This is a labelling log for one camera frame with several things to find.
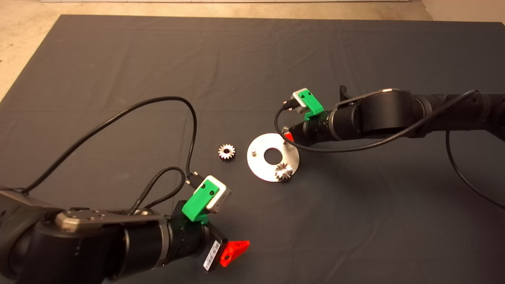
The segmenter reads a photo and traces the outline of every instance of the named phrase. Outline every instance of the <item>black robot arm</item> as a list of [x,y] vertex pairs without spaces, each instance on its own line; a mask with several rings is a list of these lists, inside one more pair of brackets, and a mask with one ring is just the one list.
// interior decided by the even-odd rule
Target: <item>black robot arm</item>
[[[390,88],[349,98],[346,88],[341,86],[341,102],[333,110],[321,112],[292,126],[289,132],[294,142],[302,146],[324,141],[385,138],[430,116],[460,96],[411,94]],[[504,126],[505,94],[472,91],[404,136],[418,138],[432,131],[488,130],[505,141]]]
[[22,284],[99,284],[187,256],[205,272],[228,240],[209,222],[191,222],[179,201],[172,215],[150,209],[69,210],[0,191],[0,272]]

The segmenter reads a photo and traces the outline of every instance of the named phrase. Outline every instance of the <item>black cylindrical joint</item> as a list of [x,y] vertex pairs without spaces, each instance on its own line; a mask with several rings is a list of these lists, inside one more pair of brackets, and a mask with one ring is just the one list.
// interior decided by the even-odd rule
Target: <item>black cylindrical joint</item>
[[361,131],[361,116],[358,104],[345,106],[330,115],[330,127],[333,127],[336,140],[352,140],[363,138]]
[[162,253],[163,235],[158,222],[124,228],[121,237],[121,270],[112,275],[118,279],[156,267]]
[[15,191],[0,192],[0,273],[15,279],[23,265],[33,227],[62,209]]
[[[427,109],[426,115],[447,102],[457,98],[458,94],[429,94],[414,95]],[[428,125],[427,131],[440,130],[478,130],[490,126],[504,127],[505,121],[496,119],[503,113],[505,94],[474,94],[457,102],[453,107],[434,118]]]
[[168,223],[170,246],[165,264],[196,255],[205,246],[205,227],[199,222],[191,222],[183,215],[172,215]]
[[412,94],[392,90],[363,98],[360,102],[363,135],[398,132],[413,121]]
[[16,283],[100,284],[118,233],[118,227],[66,232],[42,221],[34,228]]

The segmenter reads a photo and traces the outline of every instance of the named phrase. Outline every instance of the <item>white label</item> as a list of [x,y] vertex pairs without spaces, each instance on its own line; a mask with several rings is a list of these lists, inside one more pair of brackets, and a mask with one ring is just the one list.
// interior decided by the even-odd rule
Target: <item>white label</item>
[[214,258],[216,257],[216,254],[218,253],[219,247],[221,246],[218,241],[214,241],[214,244],[212,245],[211,251],[209,251],[209,254],[207,255],[207,258],[205,259],[204,262],[204,268],[205,270],[209,270],[211,267],[212,262],[214,261]]

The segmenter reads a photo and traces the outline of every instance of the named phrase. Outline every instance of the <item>small silver gear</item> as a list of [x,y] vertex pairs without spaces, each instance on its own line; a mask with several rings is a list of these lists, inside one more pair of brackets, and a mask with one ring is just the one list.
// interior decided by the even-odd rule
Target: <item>small silver gear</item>
[[218,149],[219,158],[223,161],[230,161],[235,157],[235,147],[231,144],[222,144]]
[[275,177],[279,181],[286,181],[291,178],[293,175],[293,167],[286,163],[280,163],[277,165],[277,168],[275,169]]

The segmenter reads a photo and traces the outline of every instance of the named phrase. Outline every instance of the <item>metal plate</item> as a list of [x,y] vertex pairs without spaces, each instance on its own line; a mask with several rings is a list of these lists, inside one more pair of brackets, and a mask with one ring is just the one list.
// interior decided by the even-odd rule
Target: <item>metal plate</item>
[[256,137],[247,149],[247,163],[251,171],[260,179],[278,182],[275,177],[277,165],[271,165],[265,160],[265,152],[268,149],[277,149],[282,154],[281,163],[287,163],[293,167],[293,174],[298,169],[300,156],[298,149],[288,143],[277,133],[266,133]]

